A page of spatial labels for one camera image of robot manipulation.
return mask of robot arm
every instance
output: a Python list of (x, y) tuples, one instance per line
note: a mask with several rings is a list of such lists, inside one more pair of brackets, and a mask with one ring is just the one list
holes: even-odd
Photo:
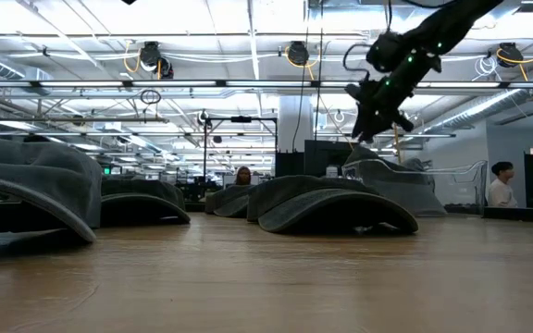
[(359, 86), (350, 84), (345, 88), (357, 101), (359, 110), (352, 136), (371, 142), (376, 134), (391, 129), (393, 123), (406, 131), (413, 130), (413, 123), (400, 114), (398, 107), (413, 96), (413, 89), (431, 69), (441, 73), (440, 56), (450, 52), (477, 19), (502, 1), (453, 0), (405, 34), (381, 34), (366, 59), (378, 72), (390, 75), (375, 81), (367, 74)]

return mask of ceiling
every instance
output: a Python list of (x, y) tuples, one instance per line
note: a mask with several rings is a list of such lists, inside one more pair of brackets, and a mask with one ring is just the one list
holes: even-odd
[[(284, 55), (279, 56), (279, 50), (284, 51), (291, 41), (304, 41), (308, 29), (308, 50), (311, 59), (317, 60), (322, 28), (325, 61), (321, 71), (319, 63), (312, 67), (312, 75), (322, 80), (357, 81), (363, 74), (345, 70), (342, 56), (354, 43), (372, 43), (386, 29), (382, 0), (366, 1), (368, 6), (357, 5), (357, 0), (329, 0), (325, 2), (323, 19), (317, 8), (306, 12), (303, 0), (138, 0), (131, 6), (119, 0), (40, 0), (33, 3), (40, 18), (16, 0), (0, 0), (0, 58), (11, 67), (40, 68), (55, 80), (128, 80), (129, 76), (135, 80), (153, 79), (153, 74), (141, 68), (135, 73), (127, 71), (123, 59), (127, 55), (129, 67), (135, 68), (137, 50), (148, 41), (160, 42), (161, 52), (169, 59), (175, 71), (174, 78), (178, 80), (301, 80), (303, 69), (291, 66)], [(397, 32), (412, 29), (432, 12), (400, 1), (393, 3), (392, 29)], [(441, 1), (421, 0), (421, 3)], [(496, 50), (499, 43), (516, 43), (526, 58), (533, 57), (533, 13), (516, 13), (520, 3), (506, 0), (477, 21), (466, 39), (443, 58), (442, 73), (431, 71), (425, 80), (522, 80), (518, 68), (496, 68), (499, 77), (494, 71), (490, 75), (479, 75), (482, 73), (479, 61), (489, 50)], [(249, 6), (252, 7), (252, 18)], [(251, 26), (255, 38), (250, 33)], [(70, 41), (60, 37), (60, 31)], [(489, 62), (485, 60), (483, 66), (486, 67)], [(365, 62), (365, 51), (359, 53), (355, 50), (349, 64), (373, 70)], [(531, 75), (533, 63), (527, 64), (527, 70)], [(381, 74), (373, 73), (374, 77), (381, 77)], [(304, 74), (304, 79), (310, 80), (309, 71)], [(197, 90), (205, 94), (204, 98), (190, 98), (187, 90), (171, 91), (175, 92), (171, 95), (173, 98), (164, 98), (159, 104), (149, 107), (146, 113), (147, 117), (154, 117), (156, 112), (168, 123), (123, 123), (121, 130), (195, 132), (200, 130), (196, 119), (203, 110), (211, 117), (256, 117), (259, 113), (263, 117), (276, 117), (279, 96), (289, 93), (251, 90), (232, 92), (224, 97), (221, 95), (224, 90), (206, 89)], [(6, 93), (20, 95), (21, 91), (0, 90), (0, 97), (6, 98)], [(476, 96), (476, 92), (419, 94), (406, 100), (402, 110), (421, 125)], [(352, 98), (341, 91), (326, 92), (322, 97), (328, 108), (344, 116), (341, 130), (350, 132), (356, 113)], [(137, 99), (130, 104), (124, 97), (71, 98), (59, 105), (55, 104), (60, 98), (45, 96), (41, 100), (42, 107), (50, 108), (48, 117), (73, 117), (77, 114), (86, 117), (92, 114), (99, 117), (137, 117), (140, 116), (139, 111), (146, 107)], [(22, 109), (36, 111), (38, 108), (38, 100), (34, 98), (13, 98), (8, 102)], [(85, 127), (61, 123), (60, 127), (69, 131), (96, 130), (92, 128), (92, 123), (87, 123)], [(257, 122), (224, 122), (217, 131), (262, 132), (264, 136), (224, 137), (223, 142), (215, 143), (215, 146), (273, 147), (275, 142), (265, 125)], [(335, 133), (337, 129), (329, 121), (322, 132)], [(124, 151), (125, 147), (113, 141), (112, 137), (101, 138), (105, 148)], [(202, 137), (144, 139), (165, 152), (180, 153), (183, 156), (181, 162), (194, 160), (201, 153), (199, 144), (194, 142), (201, 141)], [(261, 171), (269, 171), (273, 160), (272, 155), (238, 155), (232, 158), (239, 159), (239, 164), (253, 162), (256, 168), (260, 166)], [(215, 171), (232, 170), (236, 166), (227, 158), (216, 157), (214, 162), (218, 165), (213, 168)]]

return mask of desk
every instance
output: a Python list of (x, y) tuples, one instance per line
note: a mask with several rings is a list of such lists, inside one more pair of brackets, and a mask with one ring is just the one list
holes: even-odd
[(532, 223), (325, 238), (192, 214), (96, 233), (0, 235), (0, 332), (533, 333)]

